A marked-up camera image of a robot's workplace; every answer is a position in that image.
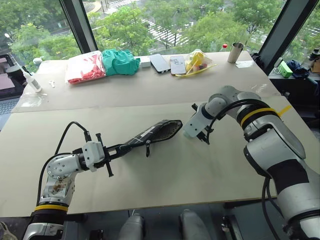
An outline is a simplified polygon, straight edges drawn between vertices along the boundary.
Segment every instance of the window frame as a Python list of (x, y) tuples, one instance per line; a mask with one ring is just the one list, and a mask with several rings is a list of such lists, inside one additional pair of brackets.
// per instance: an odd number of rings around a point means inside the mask
[(81, 0), (59, 0), (64, 15), (82, 54), (98, 50)]
[(319, 0), (287, 0), (259, 55), (265, 74), (269, 75), (276, 61), (294, 40)]

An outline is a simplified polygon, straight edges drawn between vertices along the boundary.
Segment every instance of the black cable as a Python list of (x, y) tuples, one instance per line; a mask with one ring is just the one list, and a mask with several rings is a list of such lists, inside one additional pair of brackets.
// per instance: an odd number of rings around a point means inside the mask
[(41, 196), (41, 186), (42, 186), (42, 178), (44, 176), (44, 172), (46, 170), (46, 166), (47, 164), (55, 157), (60, 156), (60, 155), (71, 155), (72, 153), (70, 152), (64, 152), (64, 153), (59, 153), (59, 154), (55, 154), (52, 157), (50, 157), (43, 165), (42, 169), (41, 169), (41, 173), (40, 173), (40, 178), (39, 178), (39, 183), (38, 183), (38, 195), (36, 198), (36, 206), (39, 205), (39, 201), (40, 201), (40, 196)]
[(210, 136), (210, 133), (212, 132), (212, 126), (217, 119), (221, 119), (231, 109), (234, 109), (236, 107), (240, 107), (243, 105), (248, 105), (248, 104), (258, 104), (264, 108), (269, 108), (268, 104), (266, 104), (265, 102), (260, 101), (258, 99), (242, 99), (242, 100), (234, 101), (233, 103), (231, 103), (231, 104), (227, 105), (225, 108), (223, 108), (215, 117), (213, 117), (213, 119), (209, 125), (209, 129), (206, 133), (207, 143), (210, 144), (209, 136)]
[(88, 138), (90, 138), (89, 132), (88, 132), (87, 129), (85, 129), (80, 123), (78, 123), (78, 122), (76, 122), (76, 121), (72, 121), (72, 122), (70, 122), (70, 123), (66, 126), (66, 128), (65, 128), (65, 130), (63, 131), (63, 134), (62, 134), (62, 136), (61, 136), (61, 139), (60, 139), (60, 141), (59, 141), (59, 143), (58, 143), (58, 146), (56, 147), (56, 150), (55, 150), (54, 155), (53, 155), (52, 157), (50, 157), (50, 158), (44, 163), (44, 165), (43, 165), (43, 167), (42, 167), (42, 169), (41, 169), (40, 178), (39, 178), (39, 183), (38, 183), (38, 194), (37, 194), (37, 198), (36, 198), (36, 206), (38, 206), (39, 201), (40, 201), (40, 197), (41, 197), (41, 187), (42, 187), (42, 178), (43, 178), (43, 176), (44, 176), (44, 172), (45, 172), (45, 170), (46, 170), (47, 164), (48, 164), (53, 158), (55, 158), (55, 157), (57, 157), (57, 156), (60, 156), (60, 155), (71, 155), (71, 154), (72, 154), (72, 153), (70, 153), (70, 152), (67, 152), (67, 153), (58, 153), (59, 150), (60, 150), (61, 144), (62, 144), (62, 142), (64, 141), (65, 136), (66, 136), (66, 134), (67, 134), (67, 132), (68, 132), (68, 130), (69, 130), (69, 128), (71, 127), (72, 124), (75, 124), (75, 125), (77, 125), (79, 128), (81, 128), (81, 129), (84, 131), (84, 136), (85, 136), (85, 137), (87, 136)]
[(76, 121), (70, 122), (70, 123), (66, 126), (66, 128), (65, 128), (65, 130), (64, 130), (64, 132), (63, 132), (63, 134), (62, 134), (61, 139), (60, 139), (60, 141), (59, 141), (59, 143), (58, 143), (58, 146), (56, 147), (56, 150), (55, 150), (55, 153), (54, 153), (54, 154), (58, 154), (58, 152), (59, 152), (59, 150), (60, 150), (60, 147), (61, 147), (61, 144), (62, 144), (62, 142), (64, 141), (64, 138), (65, 138), (65, 136), (66, 136), (66, 134), (67, 134), (67, 132), (68, 132), (68, 130), (69, 130), (69, 128), (71, 127), (72, 124), (77, 125), (77, 126), (78, 126), (79, 128), (81, 128), (85, 133), (88, 132), (87, 129), (85, 129), (80, 123), (78, 123), (78, 122), (76, 122)]
[(267, 213), (267, 208), (266, 208), (266, 189), (267, 189), (267, 186), (269, 185), (269, 183), (270, 183), (270, 178), (266, 177), (264, 179), (263, 188), (262, 188), (262, 197), (261, 197), (262, 211), (263, 211), (263, 215), (265, 217), (266, 223), (268, 224), (275, 240), (280, 240), (274, 226), (272, 225), (272, 223), (270, 221), (270, 218)]
[(267, 196), (268, 196), (269, 201), (270, 201), (271, 204), (274, 206), (274, 208), (279, 212), (279, 214), (280, 214), (282, 217), (284, 217), (284, 216), (282, 215), (282, 211), (281, 211), (280, 207), (275, 203), (275, 201), (274, 201), (273, 198), (271, 197), (271, 194), (270, 194), (270, 181), (269, 181), (268, 185), (266, 186), (266, 194), (267, 194)]

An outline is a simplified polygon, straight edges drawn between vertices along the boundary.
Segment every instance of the yellow plastic bag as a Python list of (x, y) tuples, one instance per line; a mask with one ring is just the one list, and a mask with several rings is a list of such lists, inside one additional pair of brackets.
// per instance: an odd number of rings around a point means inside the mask
[(208, 58), (208, 56), (201, 51), (200, 49), (196, 49), (193, 52), (189, 53), (185, 60), (185, 69), (186, 74), (176, 74), (178, 77), (187, 77), (194, 74), (201, 73), (209, 68), (216, 66), (217, 64), (213, 64), (212, 60)]

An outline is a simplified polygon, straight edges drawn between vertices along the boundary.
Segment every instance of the tree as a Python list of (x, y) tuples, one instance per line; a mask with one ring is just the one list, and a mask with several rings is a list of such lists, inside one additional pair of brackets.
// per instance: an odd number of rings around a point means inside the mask
[(52, 30), (58, 28), (57, 22), (65, 19), (56, 0), (0, 0), (0, 16), (0, 32), (7, 33), (28, 23)]
[(234, 18), (247, 25), (248, 40), (257, 30), (263, 30), (273, 25), (280, 13), (281, 0), (234, 0)]
[(245, 31), (246, 26), (234, 21), (231, 13), (209, 12), (185, 32), (183, 37), (188, 42), (181, 51), (201, 49), (203, 52), (218, 52), (223, 44), (228, 44), (228, 49), (231, 49), (232, 43), (245, 38)]
[(111, 35), (106, 26), (100, 26), (97, 29), (93, 30), (93, 35), (98, 49), (117, 49), (121, 48), (124, 45), (120, 39), (111, 39)]
[(290, 43), (282, 58), (285, 61), (302, 62), (314, 48), (320, 48), (320, 34), (315, 28), (320, 26), (320, 2), (316, 5), (303, 27)]
[(191, 17), (196, 21), (207, 13), (216, 13), (222, 9), (224, 0), (194, 0), (191, 4)]
[(34, 58), (45, 60), (68, 59), (79, 55), (80, 50), (72, 35), (51, 36), (48, 30), (32, 23), (22, 25), (13, 35), (12, 52), (25, 62), (28, 70), (37, 70)]
[(115, 43), (120, 49), (129, 49), (134, 55), (147, 55), (148, 49), (153, 46), (148, 28), (142, 22), (143, 12), (139, 8), (121, 7), (117, 12), (99, 20), (100, 27), (106, 27), (96, 32), (104, 34), (104, 43)]
[(99, 20), (100, 16), (100, 12), (89, 12), (87, 14), (92, 29), (95, 29), (97, 27), (96, 23), (97, 20)]
[(179, 29), (184, 28), (188, 23), (188, 6), (185, 1), (177, 0), (167, 2), (165, 0), (152, 0), (146, 4), (148, 15), (154, 20), (154, 29), (164, 32), (162, 41), (164, 42), (165, 49), (169, 47), (169, 34), (174, 33), (174, 46), (176, 45), (177, 34)]

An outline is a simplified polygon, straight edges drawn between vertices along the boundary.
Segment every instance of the keyboard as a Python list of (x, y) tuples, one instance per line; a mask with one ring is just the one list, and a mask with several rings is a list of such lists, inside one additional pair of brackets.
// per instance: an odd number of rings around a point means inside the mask
[(0, 101), (0, 115), (9, 114), (18, 103), (19, 98)]

